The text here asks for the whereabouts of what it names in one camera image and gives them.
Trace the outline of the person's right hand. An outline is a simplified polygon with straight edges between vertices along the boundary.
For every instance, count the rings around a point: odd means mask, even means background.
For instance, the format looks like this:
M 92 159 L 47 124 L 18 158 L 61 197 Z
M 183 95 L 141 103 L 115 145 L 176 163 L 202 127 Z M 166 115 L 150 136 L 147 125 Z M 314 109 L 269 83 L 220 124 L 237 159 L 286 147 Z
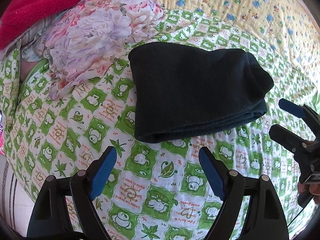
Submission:
M 309 191 L 311 194 L 313 194 L 315 196 L 320 195 L 320 185 L 319 184 L 306 185 L 306 184 L 298 183 L 297 190 L 298 190 L 299 194 L 302 194 L 305 191 Z

